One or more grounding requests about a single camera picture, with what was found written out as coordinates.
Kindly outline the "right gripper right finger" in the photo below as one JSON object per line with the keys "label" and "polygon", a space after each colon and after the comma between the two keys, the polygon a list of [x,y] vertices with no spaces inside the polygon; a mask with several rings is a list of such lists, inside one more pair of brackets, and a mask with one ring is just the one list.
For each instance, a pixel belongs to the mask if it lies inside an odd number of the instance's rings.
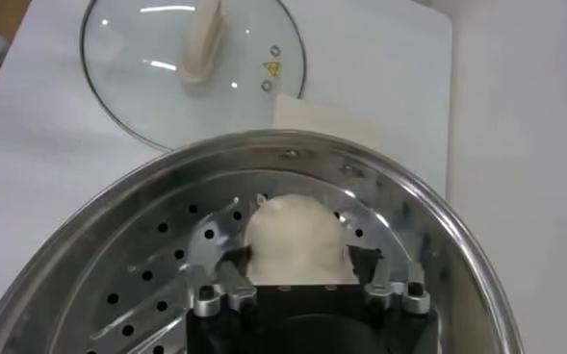
{"label": "right gripper right finger", "polygon": [[390,260],[378,249],[349,245],[348,254],[369,306],[380,311],[400,307],[412,316],[429,314],[431,295],[419,263],[408,262],[405,271],[394,272]]}

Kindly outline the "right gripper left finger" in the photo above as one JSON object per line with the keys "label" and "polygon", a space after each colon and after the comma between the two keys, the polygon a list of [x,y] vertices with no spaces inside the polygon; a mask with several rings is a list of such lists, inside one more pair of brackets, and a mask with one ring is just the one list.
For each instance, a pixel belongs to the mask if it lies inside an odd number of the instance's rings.
{"label": "right gripper left finger", "polygon": [[185,268],[189,304],[197,317],[217,316],[226,306],[241,314],[257,304],[257,287],[246,276],[249,246],[223,252],[213,265]]}

